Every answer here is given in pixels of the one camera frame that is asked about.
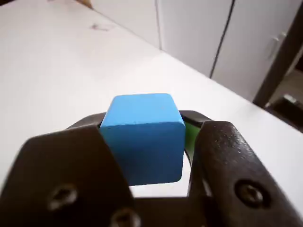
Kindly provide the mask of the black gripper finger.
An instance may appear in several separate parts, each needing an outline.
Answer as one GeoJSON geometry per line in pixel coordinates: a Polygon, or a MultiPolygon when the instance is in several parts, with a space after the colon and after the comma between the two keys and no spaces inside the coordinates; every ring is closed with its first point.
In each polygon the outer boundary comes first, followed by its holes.
{"type": "Polygon", "coordinates": [[[27,140],[0,196],[3,227],[139,227],[122,171],[99,132],[103,113],[27,140]]]}
{"type": "Polygon", "coordinates": [[[227,227],[300,227],[302,218],[253,149],[227,121],[181,111],[199,129],[193,163],[201,165],[227,227]]]}

